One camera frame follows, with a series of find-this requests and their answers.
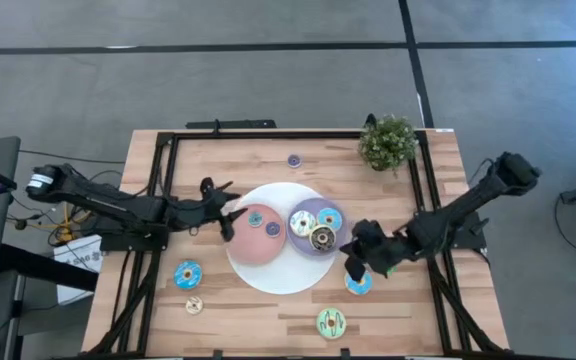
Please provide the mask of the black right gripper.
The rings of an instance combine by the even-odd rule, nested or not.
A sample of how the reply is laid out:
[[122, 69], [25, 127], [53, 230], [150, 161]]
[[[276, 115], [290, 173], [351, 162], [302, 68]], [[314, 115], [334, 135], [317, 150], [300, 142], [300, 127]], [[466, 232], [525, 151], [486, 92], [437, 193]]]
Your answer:
[[393, 267], [414, 256], [413, 249], [405, 238], [399, 235], [382, 237], [369, 245], [363, 240], [352, 240], [341, 246], [339, 250], [349, 256], [344, 262], [344, 267], [353, 281], [361, 281], [366, 272], [364, 263], [353, 257], [366, 256], [366, 262], [370, 268], [387, 278]]

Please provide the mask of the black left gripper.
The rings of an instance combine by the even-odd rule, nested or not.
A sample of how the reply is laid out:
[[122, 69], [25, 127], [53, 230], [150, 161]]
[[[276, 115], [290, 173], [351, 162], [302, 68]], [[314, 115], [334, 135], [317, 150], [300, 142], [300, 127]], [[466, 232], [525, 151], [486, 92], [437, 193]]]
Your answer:
[[235, 231], [233, 223], [242, 216], [247, 209], [242, 208], [224, 215], [222, 208], [230, 201], [241, 197], [239, 193], [232, 193], [228, 188], [233, 184], [232, 181], [215, 188], [213, 195], [203, 199], [202, 205], [193, 210], [187, 219], [189, 227], [199, 227], [201, 225], [217, 221], [221, 226], [221, 235], [225, 242], [230, 242], [234, 237]]

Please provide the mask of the chocolate sprinkled donut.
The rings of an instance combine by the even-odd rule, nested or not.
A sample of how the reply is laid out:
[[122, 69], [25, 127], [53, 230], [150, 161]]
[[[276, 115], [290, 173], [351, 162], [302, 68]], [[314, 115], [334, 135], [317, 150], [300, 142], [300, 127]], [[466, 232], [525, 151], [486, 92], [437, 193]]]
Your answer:
[[327, 225], [317, 225], [309, 235], [311, 247], [318, 252], [327, 252], [336, 244], [336, 233]]

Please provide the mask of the blue donut with white drizzle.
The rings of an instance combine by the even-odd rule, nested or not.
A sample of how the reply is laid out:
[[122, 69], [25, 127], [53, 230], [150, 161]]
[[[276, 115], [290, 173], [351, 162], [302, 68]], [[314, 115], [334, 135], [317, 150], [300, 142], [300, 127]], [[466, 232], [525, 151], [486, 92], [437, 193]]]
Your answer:
[[343, 216], [338, 209], [327, 207], [318, 212], [317, 221], [319, 225], [325, 225], [333, 231], [338, 231], [343, 225]]

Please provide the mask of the white donut with blue patches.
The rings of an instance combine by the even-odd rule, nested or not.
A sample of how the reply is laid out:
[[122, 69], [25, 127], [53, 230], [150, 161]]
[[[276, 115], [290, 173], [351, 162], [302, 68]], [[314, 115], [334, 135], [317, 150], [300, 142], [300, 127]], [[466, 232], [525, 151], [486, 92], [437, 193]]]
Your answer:
[[291, 215], [289, 225], [298, 237], [307, 237], [317, 224], [314, 215], [306, 210], [299, 210]]

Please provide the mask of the light blue frosted donut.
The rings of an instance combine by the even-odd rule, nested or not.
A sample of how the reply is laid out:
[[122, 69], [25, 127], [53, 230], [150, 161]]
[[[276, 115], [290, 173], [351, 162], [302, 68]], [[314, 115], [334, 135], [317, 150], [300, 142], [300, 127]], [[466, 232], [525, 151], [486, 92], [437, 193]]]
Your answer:
[[344, 277], [346, 289], [355, 295], [363, 296], [370, 292], [373, 287], [373, 278], [370, 272], [366, 271], [359, 281], [355, 281], [346, 273]]

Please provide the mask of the pink plate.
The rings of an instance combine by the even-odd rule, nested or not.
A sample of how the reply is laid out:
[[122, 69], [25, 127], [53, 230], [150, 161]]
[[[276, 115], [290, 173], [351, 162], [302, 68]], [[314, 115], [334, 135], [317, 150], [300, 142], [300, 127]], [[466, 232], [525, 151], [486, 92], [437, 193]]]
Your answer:
[[[281, 216], [271, 207], [263, 204], [244, 205], [247, 211], [233, 223], [234, 237], [227, 245], [228, 255], [236, 262], [247, 265], [263, 265], [272, 261], [281, 252], [285, 240], [286, 230]], [[257, 211], [263, 215], [263, 224], [260, 227], [251, 227], [248, 216]], [[265, 233], [268, 222], [277, 222], [282, 226], [278, 237], [271, 238]]]

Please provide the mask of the purple plate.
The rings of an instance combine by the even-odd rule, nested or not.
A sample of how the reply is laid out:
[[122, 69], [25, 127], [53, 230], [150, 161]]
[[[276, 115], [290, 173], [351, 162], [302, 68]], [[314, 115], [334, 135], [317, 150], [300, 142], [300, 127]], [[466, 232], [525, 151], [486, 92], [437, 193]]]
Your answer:
[[[318, 252], [318, 251], [314, 250], [310, 245], [310, 242], [309, 242], [309, 235], [310, 234], [307, 237], [296, 236], [290, 228], [289, 221], [290, 221], [291, 215], [294, 214], [295, 212], [299, 211], [299, 210], [306, 210], [306, 211], [312, 213], [317, 220], [318, 212], [321, 209], [327, 208], [327, 207], [336, 208], [341, 212], [341, 214], [343, 216], [343, 225], [338, 231], [335, 231], [335, 233], [336, 233], [335, 246], [327, 252]], [[303, 253], [304, 255], [328, 256], [328, 255], [331, 255], [332, 253], [334, 253], [335, 251], [337, 251], [342, 245], [346, 244], [349, 241], [350, 235], [349, 235], [348, 225], [349, 225], [349, 221], [346, 219], [344, 212], [342, 211], [342, 209], [337, 204], [335, 204], [334, 202], [332, 202], [328, 199], [325, 199], [325, 198], [309, 198], [309, 199], [306, 199], [306, 200], [299, 202], [290, 211], [289, 217], [287, 220], [288, 239], [290, 240], [291, 244], [298, 251]]]

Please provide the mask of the green frosted donut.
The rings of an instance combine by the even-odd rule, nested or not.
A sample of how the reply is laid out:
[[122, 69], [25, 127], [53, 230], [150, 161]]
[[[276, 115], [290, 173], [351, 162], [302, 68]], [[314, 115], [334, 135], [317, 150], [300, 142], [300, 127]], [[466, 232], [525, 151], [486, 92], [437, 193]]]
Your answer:
[[316, 329], [320, 336], [327, 340], [340, 338], [346, 331], [345, 315], [336, 308], [322, 310], [316, 319]]

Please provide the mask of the round white woven placemat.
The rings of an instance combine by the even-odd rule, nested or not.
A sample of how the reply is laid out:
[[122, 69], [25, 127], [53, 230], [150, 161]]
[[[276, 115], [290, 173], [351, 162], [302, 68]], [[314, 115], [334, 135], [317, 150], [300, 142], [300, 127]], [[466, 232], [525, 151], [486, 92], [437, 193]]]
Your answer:
[[317, 284], [331, 269], [335, 256], [308, 256], [298, 251], [288, 239], [287, 220], [290, 211], [301, 201], [321, 198], [315, 190], [298, 183], [275, 182], [259, 186], [244, 195], [236, 207], [263, 204], [282, 218], [286, 240], [281, 252], [263, 265], [247, 265], [226, 254], [235, 273], [251, 287], [270, 294], [287, 295], [307, 290]]

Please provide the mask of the blue donut with yellow centre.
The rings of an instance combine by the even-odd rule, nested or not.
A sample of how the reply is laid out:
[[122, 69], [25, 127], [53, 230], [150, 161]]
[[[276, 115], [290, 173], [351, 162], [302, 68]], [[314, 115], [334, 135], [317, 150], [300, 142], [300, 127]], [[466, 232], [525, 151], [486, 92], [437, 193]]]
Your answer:
[[173, 281], [182, 290], [192, 290], [200, 284], [202, 276], [203, 271], [198, 262], [185, 260], [177, 266]]

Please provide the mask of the black power strip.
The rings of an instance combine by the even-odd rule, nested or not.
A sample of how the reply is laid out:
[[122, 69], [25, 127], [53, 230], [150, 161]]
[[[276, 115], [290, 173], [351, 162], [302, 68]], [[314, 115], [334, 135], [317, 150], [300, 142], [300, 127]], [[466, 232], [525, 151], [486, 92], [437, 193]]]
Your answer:
[[190, 130], [209, 129], [218, 131], [222, 129], [275, 129], [276, 123], [272, 119], [244, 119], [244, 120], [212, 120], [204, 122], [188, 122], [185, 127]]

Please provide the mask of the potted green plant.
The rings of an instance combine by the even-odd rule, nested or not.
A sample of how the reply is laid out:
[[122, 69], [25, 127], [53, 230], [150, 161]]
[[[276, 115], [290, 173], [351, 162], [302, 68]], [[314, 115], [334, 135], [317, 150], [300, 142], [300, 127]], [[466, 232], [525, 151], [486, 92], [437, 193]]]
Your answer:
[[397, 169], [415, 158], [418, 139], [406, 117], [369, 114], [361, 132], [358, 153], [375, 171]]

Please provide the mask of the white cardboard box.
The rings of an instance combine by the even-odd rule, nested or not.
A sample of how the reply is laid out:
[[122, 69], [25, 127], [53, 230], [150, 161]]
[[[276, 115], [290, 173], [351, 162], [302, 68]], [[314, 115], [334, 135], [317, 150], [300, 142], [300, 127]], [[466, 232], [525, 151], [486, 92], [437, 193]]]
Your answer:
[[[74, 240], [66, 245], [55, 248], [53, 250], [53, 259], [84, 270], [99, 273], [103, 263], [103, 255], [100, 250], [101, 240], [102, 238], [99, 235]], [[84, 291], [64, 285], [57, 286], [57, 302], [59, 305], [68, 305], [89, 297], [92, 294], [92, 291]]]

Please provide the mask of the black aluminium table frame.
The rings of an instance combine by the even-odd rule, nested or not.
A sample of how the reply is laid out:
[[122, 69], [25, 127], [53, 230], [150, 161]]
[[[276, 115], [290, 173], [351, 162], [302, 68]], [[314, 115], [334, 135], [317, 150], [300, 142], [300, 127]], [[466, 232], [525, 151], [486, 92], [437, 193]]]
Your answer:
[[[465, 193], [467, 177], [456, 135], [426, 129], [414, 165], [396, 172], [377, 172], [357, 151], [351, 129], [226, 130], [213, 136], [203, 130], [181, 132], [173, 175], [173, 192], [193, 197], [206, 176], [232, 181], [233, 192], [287, 181], [308, 186], [339, 204], [352, 221], [377, 220], [391, 231], [419, 208], [433, 209]], [[287, 164], [290, 154], [302, 159]], [[194, 260], [202, 268], [200, 284], [182, 290], [173, 281], [177, 266]], [[146, 354], [150, 357], [206, 357], [220, 350], [225, 357], [439, 355], [445, 347], [474, 349], [445, 299], [432, 287], [424, 261], [404, 262], [387, 278], [378, 277], [365, 296], [348, 292], [342, 282], [344, 257], [312, 288], [292, 295], [253, 289], [230, 265], [219, 229], [207, 225], [197, 235], [176, 233], [162, 253], [155, 283]], [[203, 300], [191, 315], [189, 297]], [[327, 340], [316, 329], [318, 314], [340, 310], [347, 328]]]

